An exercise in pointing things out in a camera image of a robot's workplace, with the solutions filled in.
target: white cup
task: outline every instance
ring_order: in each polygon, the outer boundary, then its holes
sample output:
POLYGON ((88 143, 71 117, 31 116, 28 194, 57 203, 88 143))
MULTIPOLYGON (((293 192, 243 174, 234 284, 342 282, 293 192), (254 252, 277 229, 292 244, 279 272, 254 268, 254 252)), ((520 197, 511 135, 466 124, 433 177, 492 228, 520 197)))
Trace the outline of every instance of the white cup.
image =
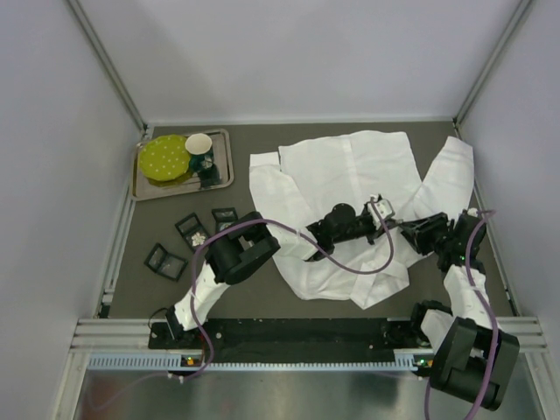
POLYGON ((186 139, 185 149, 191 155, 204 155, 212 149, 212 138, 203 133, 193 134, 186 139))

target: yellow plate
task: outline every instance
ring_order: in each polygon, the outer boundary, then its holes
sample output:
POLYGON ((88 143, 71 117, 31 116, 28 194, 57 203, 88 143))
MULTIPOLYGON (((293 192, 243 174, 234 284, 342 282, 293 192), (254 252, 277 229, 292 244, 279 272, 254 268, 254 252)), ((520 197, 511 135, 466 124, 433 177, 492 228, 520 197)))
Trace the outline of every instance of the yellow plate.
POLYGON ((156 181, 171 181, 184 175, 191 160, 185 141, 185 137, 176 134, 154 138, 138 155, 140 171, 156 181))

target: metal floor panel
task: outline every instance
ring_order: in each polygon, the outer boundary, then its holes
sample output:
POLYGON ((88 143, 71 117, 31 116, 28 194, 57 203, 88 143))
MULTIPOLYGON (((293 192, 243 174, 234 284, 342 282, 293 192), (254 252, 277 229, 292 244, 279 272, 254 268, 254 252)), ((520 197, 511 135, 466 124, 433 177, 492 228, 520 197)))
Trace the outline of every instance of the metal floor panel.
MULTIPOLYGON (((155 128, 154 137, 206 128, 216 127, 159 127, 155 128)), ((174 283, 150 272, 144 266, 144 259, 154 243, 161 242, 170 252, 190 261, 193 253, 173 225, 191 212, 196 212, 206 228, 214 231, 214 220, 210 214, 212 208, 235 207, 239 215, 253 210, 249 194, 249 154, 276 151, 279 145, 294 144, 307 138, 337 136, 359 130, 405 131, 423 178, 431 161, 443 147, 445 139, 455 135, 451 122, 235 125, 221 128, 228 130, 231 139, 234 183, 220 190, 136 203, 109 313, 111 318, 146 319, 156 309, 171 306, 186 294, 191 284, 189 269, 178 283, 174 283)), ((486 287, 496 315, 511 316, 500 273, 487 239, 482 243, 479 258, 486 267, 486 287)), ((249 280, 230 288, 212 309, 210 317, 408 317, 414 303, 423 299, 436 299, 449 304, 434 255, 411 267, 409 278, 408 288, 363 311, 349 300, 299 299, 282 279, 275 264, 269 261, 249 280)))
MULTIPOLYGON (((150 378, 103 411, 116 392, 145 372, 87 372, 74 420, 424 420, 426 382, 413 374, 314 372, 208 372, 180 385, 176 379, 150 378)), ((465 417, 470 404, 431 392, 434 420, 465 417)), ((477 420, 544 419, 520 356, 501 407, 481 409, 477 420)))

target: purple cable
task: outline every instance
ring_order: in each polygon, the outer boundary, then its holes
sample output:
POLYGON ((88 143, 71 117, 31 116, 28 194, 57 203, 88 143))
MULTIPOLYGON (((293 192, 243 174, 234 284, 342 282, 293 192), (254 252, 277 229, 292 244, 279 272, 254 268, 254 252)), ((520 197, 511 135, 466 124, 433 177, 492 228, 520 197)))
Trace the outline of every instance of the purple cable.
MULTIPOLYGON (((255 219, 255 220, 244 221, 243 223, 240 223, 238 225, 228 227, 228 228, 222 230, 221 232, 219 232, 218 234, 215 234, 214 236, 208 238, 200 246, 200 248, 198 248, 196 250, 196 252, 194 253, 194 257, 192 258, 192 262, 191 262, 191 267, 192 267, 192 274, 191 274, 192 275, 191 314, 192 314, 192 319, 194 319, 194 323, 199 328, 200 333, 204 337, 205 342, 208 344, 210 354, 208 356, 208 361, 202 367, 200 367, 199 370, 197 370, 193 374, 190 374, 188 376, 184 376, 185 382, 190 381, 191 379, 202 375, 202 373, 210 366, 210 364, 214 360, 214 346, 212 344, 212 341, 210 340, 210 337, 209 337, 207 331, 202 326, 202 323, 200 323, 200 320, 196 315, 196 311, 194 310, 194 296, 196 294, 196 280, 197 280, 196 266, 197 266, 197 261, 199 260, 201 254, 202 254, 202 250, 204 248, 208 247, 213 242, 216 242, 220 238, 222 238, 226 235, 229 235, 236 230, 247 228, 247 227, 253 226, 253 225, 258 225, 258 224, 261 224, 261 223, 265 223, 265 224, 278 226, 279 228, 287 230, 288 232, 292 232, 294 235, 299 235, 300 237, 302 237, 303 239, 308 241, 311 245, 313 245, 317 249, 318 252, 320 252, 321 254, 323 254, 323 256, 325 256, 326 259, 328 259, 334 265, 336 265, 337 267, 340 267, 343 270, 346 270, 346 271, 349 271, 353 274, 358 274, 358 275, 376 274, 376 273, 379 273, 379 272, 385 270, 391 264, 391 261, 393 261, 393 256, 395 255, 395 245, 393 244, 393 238, 391 238, 391 234, 389 232, 389 227, 387 226, 387 223, 385 223, 385 220, 382 218, 379 211, 375 208, 375 203, 374 203, 373 199, 371 199, 371 203, 372 203, 372 208, 374 209, 375 215, 377 216, 377 219, 379 219, 379 221, 381 222, 381 227, 383 228, 383 230, 385 231, 385 234, 387 235, 388 246, 389 246, 389 256, 388 256, 387 262, 385 262, 379 269, 372 269, 371 271, 359 271, 358 269, 351 269, 350 267, 347 267, 346 265, 341 264, 340 262, 338 262, 334 258, 332 258, 330 255, 328 255, 328 253, 324 249, 322 249, 310 236, 308 236, 306 234, 301 234, 296 229, 294 229, 293 227, 289 227, 287 225, 284 225, 283 223, 280 223, 279 221, 276 221, 276 220, 255 219)), ((93 411, 105 410, 109 405, 114 403, 121 396, 123 396, 127 391, 134 388, 139 383, 144 382, 147 379, 154 378, 154 377, 159 377, 159 376, 167 376, 167 373, 156 372, 156 373, 147 374, 145 376, 142 376, 142 377, 136 379, 135 381, 133 381, 132 383, 130 383, 129 385, 127 385, 126 387, 124 387, 123 389, 121 389, 120 391, 118 391, 116 394, 114 394, 112 397, 110 397, 106 402, 104 402, 101 405, 97 405, 97 406, 95 406, 93 404, 90 393, 87 393, 87 402, 89 403, 89 407, 93 411)))
POLYGON ((208 336, 208 333, 206 332, 206 330, 202 326, 202 323, 199 321, 199 318, 196 315, 196 311, 194 310, 194 296, 196 294, 196 279, 197 279, 197 275, 196 275, 196 265, 197 264, 196 263, 199 260, 199 257, 202 254, 202 250, 204 248, 209 246, 211 243, 216 242, 221 237, 229 235, 230 233, 232 233, 236 230, 247 228, 247 227, 253 226, 253 225, 258 225, 260 223, 266 223, 266 224, 269 224, 269 225, 278 226, 279 228, 287 230, 288 232, 291 232, 294 235, 299 235, 301 238, 305 239, 311 245, 313 245, 317 249, 317 251, 320 252, 321 254, 323 254, 323 256, 325 256, 325 258, 328 259, 331 263, 333 263, 337 267, 340 267, 343 270, 346 270, 346 271, 349 271, 353 274, 358 274, 358 275, 376 274, 376 273, 379 273, 379 272, 385 270, 391 264, 391 261, 393 261, 393 256, 395 255, 395 245, 393 244, 393 238, 391 238, 391 234, 389 232, 389 227, 387 226, 387 223, 385 223, 385 220, 382 218, 379 211, 375 208, 374 199, 371 199, 371 204, 372 204, 371 207, 374 209, 374 212, 375 212, 375 215, 377 216, 377 219, 379 219, 379 221, 381 222, 381 227, 383 228, 383 230, 385 231, 385 234, 387 235, 388 246, 389 246, 389 256, 388 256, 387 262, 385 262, 379 269, 372 269, 370 271, 359 271, 358 269, 351 269, 350 267, 347 267, 346 265, 341 264, 340 262, 338 262, 334 258, 332 258, 330 255, 328 255, 328 253, 324 249, 322 249, 311 237, 309 237, 306 234, 301 234, 296 229, 294 229, 293 227, 289 227, 287 225, 284 225, 283 223, 280 223, 279 221, 276 221, 276 220, 255 219, 255 220, 244 221, 243 223, 240 223, 238 225, 228 227, 228 228, 222 230, 221 232, 219 232, 218 234, 215 234, 211 238, 208 238, 202 244, 202 246, 196 250, 196 252, 194 253, 194 257, 192 258, 191 313, 192 313, 192 319, 194 319, 194 323, 199 328, 200 333, 202 334, 202 336, 204 337, 204 340, 208 344, 210 354, 208 356, 208 361, 204 364, 204 366, 202 366, 194 374, 188 376, 188 378, 191 379, 193 377, 202 375, 202 373, 208 368, 208 366, 210 366, 210 364, 214 360, 214 346, 212 344, 212 341, 210 340, 210 337, 208 336))
MULTIPOLYGON (((479 221, 479 224, 476 225, 474 230, 469 237, 468 242, 466 243, 466 252, 465 252, 465 268, 466 268, 466 276, 469 279, 469 284, 472 287, 477 287, 476 283, 473 279, 473 273, 471 272, 471 249, 473 248, 474 237, 479 232, 479 230, 484 226, 485 223, 488 222, 488 219, 495 215, 495 210, 484 210, 479 211, 479 214, 482 215, 482 219, 479 221)), ((476 413, 479 411, 482 400, 484 399, 484 395, 487 392, 488 385, 490 383, 490 377, 492 376, 492 369, 494 368, 494 359, 496 357, 496 350, 498 348, 498 334, 500 332, 500 328, 498 327, 498 319, 494 315, 494 311, 492 307, 488 303, 488 301, 484 298, 480 291, 475 290, 476 296, 479 298, 480 302, 484 306, 484 309, 488 313, 488 317, 490 318, 490 323, 492 324, 492 339, 490 341, 490 351, 488 352, 488 362, 486 363, 486 370, 484 371, 484 376, 482 377, 482 385, 480 385, 479 393, 476 395, 476 399, 472 403, 472 407, 469 412, 466 414, 465 420, 473 420, 476 416, 476 413)), ((423 404, 423 412, 426 417, 426 420, 430 420, 430 382, 426 386, 426 395, 424 398, 423 404)))

